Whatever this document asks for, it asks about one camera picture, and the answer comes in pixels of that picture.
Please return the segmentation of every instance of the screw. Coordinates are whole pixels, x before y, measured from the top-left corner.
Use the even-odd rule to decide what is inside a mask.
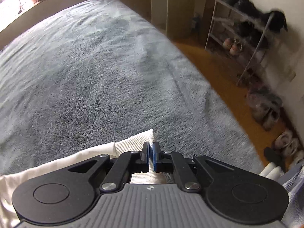
[[[195,183],[195,182],[187,182],[185,184],[185,188],[189,189],[189,190],[195,190],[195,189],[199,189],[200,185],[198,183]]]
[[[115,183],[104,183],[102,186],[101,186],[102,189],[104,190],[113,190],[116,188],[116,184]]]

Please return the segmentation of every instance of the brown floor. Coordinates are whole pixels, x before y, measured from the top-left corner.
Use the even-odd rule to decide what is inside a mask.
[[[245,98],[247,89],[245,87],[237,87],[235,82],[221,68],[224,63],[219,61],[223,61],[222,58],[206,52],[193,37],[174,41],[174,44],[194,63],[227,104],[234,117],[248,134],[263,164],[266,166],[268,161],[263,155],[263,150],[265,147],[270,146],[284,131],[284,123],[280,120],[271,131],[266,132],[251,117],[251,111],[246,104]]]

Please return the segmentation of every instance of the gray ribbed panel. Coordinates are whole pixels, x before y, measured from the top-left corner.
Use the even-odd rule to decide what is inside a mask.
[[[18,228],[38,228],[22,222]],[[118,193],[102,195],[94,209],[70,224],[55,228],[284,228],[276,221],[246,226],[211,211],[200,195],[181,191],[175,184],[126,184]]]

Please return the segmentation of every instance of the metal rack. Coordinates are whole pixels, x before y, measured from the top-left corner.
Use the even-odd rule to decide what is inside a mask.
[[[216,16],[215,16],[215,11],[216,11],[216,8],[217,8],[217,5],[218,5],[218,4],[221,4],[221,5],[223,5],[223,6],[225,6],[225,7],[227,7],[227,8],[229,9],[229,14],[228,14],[228,16],[227,16],[226,18],[221,18],[221,17],[216,17]],[[231,16],[231,12],[232,12],[232,11],[235,12],[235,13],[237,13],[238,15],[240,15],[243,19],[245,19],[245,20],[247,20],[247,21],[249,21],[249,22],[252,22],[252,23],[255,25],[256,29],[262,31],[262,36],[261,36],[261,38],[260,38],[260,40],[259,40],[259,43],[257,44],[256,47],[253,47],[252,45],[250,45],[250,44],[246,41],[245,38],[239,36],[239,35],[236,33],[236,31],[234,30],[233,26],[230,25],[231,22],[232,22],[232,20],[229,19],[229,18],[230,18],[230,16]],[[215,42],[217,42],[219,45],[223,45],[223,42],[222,42],[217,36],[215,36],[214,33],[213,33],[213,32],[214,32],[214,25],[215,25],[215,23],[217,22],[217,23],[221,23],[221,25],[224,27],[225,30],[227,30],[227,31],[229,31],[230,33],[232,33],[237,39],[239,39],[239,40],[243,43],[243,46],[244,46],[244,47],[248,48],[248,49],[252,52],[249,61],[248,61],[247,64],[245,65],[245,68],[244,68],[242,74],[241,74],[240,77],[238,78],[237,86],[240,84],[240,82],[241,82],[242,78],[244,77],[245,73],[246,73],[247,70],[250,68],[250,65],[253,63],[253,59],[256,57],[256,54],[258,53],[258,51],[264,51],[264,53],[262,54],[261,59],[260,59],[259,62],[257,63],[257,64],[260,66],[260,64],[261,64],[261,62],[262,62],[262,60],[263,60],[263,58],[264,58],[264,56],[265,56],[265,53],[266,53],[266,51],[267,51],[267,50],[262,50],[262,49],[260,49],[260,46],[261,46],[261,43],[262,43],[262,41],[263,41],[263,39],[264,39],[266,33],[269,32],[268,27],[269,27],[269,24],[270,24],[270,22],[271,22],[273,16],[274,16],[274,15],[271,14],[270,17],[269,17],[269,19],[268,19],[268,21],[267,21],[267,23],[266,23],[266,26],[262,26],[262,25],[259,23],[259,21],[255,20],[254,18],[248,16],[247,14],[245,14],[245,13],[239,11],[238,9],[236,9],[236,8],[234,8],[234,7],[230,6],[230,5],[228,5],[225,1],[223,1],[223,0],[215,0],[214,9],[213,9],[213,14],[212,14],[212,21],[211,21],[211,25],[210,25],[210,29],[209,29],[207,41],[206,41],[205,50],[208,50],[208,49],[207,49],[207,44],[208,44],[210,38],[212,38],[212,39],[213,39]],[[236,59],[235,59],[234,57],[230,56],[229,54],[227,54],[227,56],[230,57],[230,58],[233,58],[233,59],[236,61]]]

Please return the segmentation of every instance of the wall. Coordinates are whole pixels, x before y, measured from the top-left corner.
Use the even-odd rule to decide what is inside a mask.
[[[0,32],[0,49],[38,22],[83,1],[86,0],[45,0],[37,4]],[[150,0],[122,0],[122,2],[126,2],[127,6],[142,16],[149,17],[151,10]]]
[[[288,116],[304,141],[304,0],[251,1],[264,12],[278,8],[285,13],[288,32],[281,31],[263,61],[263,78],[283,99]]]

